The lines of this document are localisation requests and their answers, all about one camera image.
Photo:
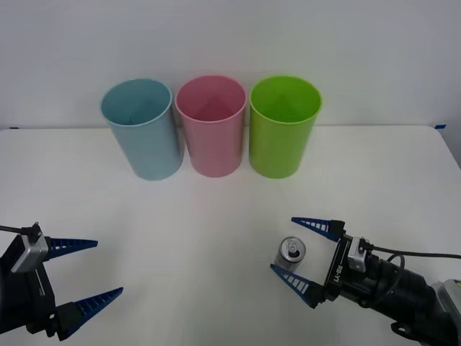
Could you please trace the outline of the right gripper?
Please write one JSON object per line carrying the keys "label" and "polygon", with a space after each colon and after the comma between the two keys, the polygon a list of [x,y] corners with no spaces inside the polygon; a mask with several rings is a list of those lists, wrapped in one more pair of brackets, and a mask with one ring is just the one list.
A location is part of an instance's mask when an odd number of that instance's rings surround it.
{"label": "right gripper", "polygon": [[291,221],[333,241],[336,250],[324,286],[271,264],[275,274],[312,309],[325,298],[334,301],[339,296],[361,307],[372,307],[375,303],[375,256],[370,243],[364,238],[347,236],[343,221],[302,217],[292,217]]}

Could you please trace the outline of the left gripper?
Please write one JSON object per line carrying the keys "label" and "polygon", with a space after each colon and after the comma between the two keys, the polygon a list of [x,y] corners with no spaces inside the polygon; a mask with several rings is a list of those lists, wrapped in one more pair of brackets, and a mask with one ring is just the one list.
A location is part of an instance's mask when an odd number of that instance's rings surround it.
{"label": "left gripper", "polygon": [[[98,245],[98,241],[88,239],[61,239],[46,236],[45,240],[48,246],[45,261]],[[2,334],[26,327],[31,334],[44,331],[48,337],[56,333],[60,341],[67,340],[123,292],[123,287],[120,287],[56,308],[55,295],[43,263],[29,272],[13,273],[10,269],[10,263],[2,257]]]}

